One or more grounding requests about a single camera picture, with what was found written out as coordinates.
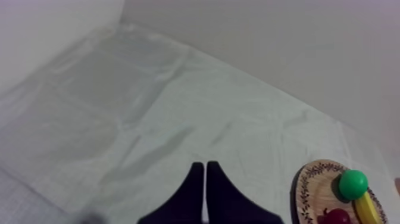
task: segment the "green ball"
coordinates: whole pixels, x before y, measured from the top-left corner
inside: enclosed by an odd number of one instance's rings
[[[358,170],[346,170],[339,181],[339,191],[347,200],[356,200],[364,195],[368,188],[365,174]]]

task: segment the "white sheet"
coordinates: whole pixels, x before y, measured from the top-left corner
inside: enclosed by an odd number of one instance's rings
[[[246,196],[290,223],[294,174],[330,158],[366,172],[400,220],[379,149],[349,127],[132,24],[102,37],[0,99],[0,165],[67,213],[133,223],[172,195],[193,161],[218,160]]]

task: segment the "white cloth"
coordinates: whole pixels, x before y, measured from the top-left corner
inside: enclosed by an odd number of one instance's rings
[[[400,220],[379,150],[352,129],[134,25],[99,39],[0,99],[0,165],[66,212],[133,223],[173,194],[193,161],[218,160],[247,197],[290,223],[295,173],[330,158],[364,171]]]

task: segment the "wooden plate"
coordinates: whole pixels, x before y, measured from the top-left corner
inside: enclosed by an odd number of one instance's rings
[[[298,176],[295,191],[297,215],[300,224],[320,223],[324,210],[346,210],[352,224],[361,224],[357,218],[353,202],[341,198],[338,191],[338,182],[341,174],[348,170],[347,167],[331,160],[316,160],[305,165]],[[368,188],[368,193],[382,220],[388,223],[388,219],[378,199]]]

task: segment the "wrinkled fabric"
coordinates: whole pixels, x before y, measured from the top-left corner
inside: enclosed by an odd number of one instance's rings
[[[0,111],[0,166],[67,213],[134,223],[173,194],[193,161],[208,160],[285,223],[292,178],[319,158],[371,173],[387,213],[400,205],[379,184],[385,166],[368,163],[384,164],[379,150],[357,151],[350,128],[132,24],[83,40],[1,96]],[[352,160],[357,153],[365,163]]]

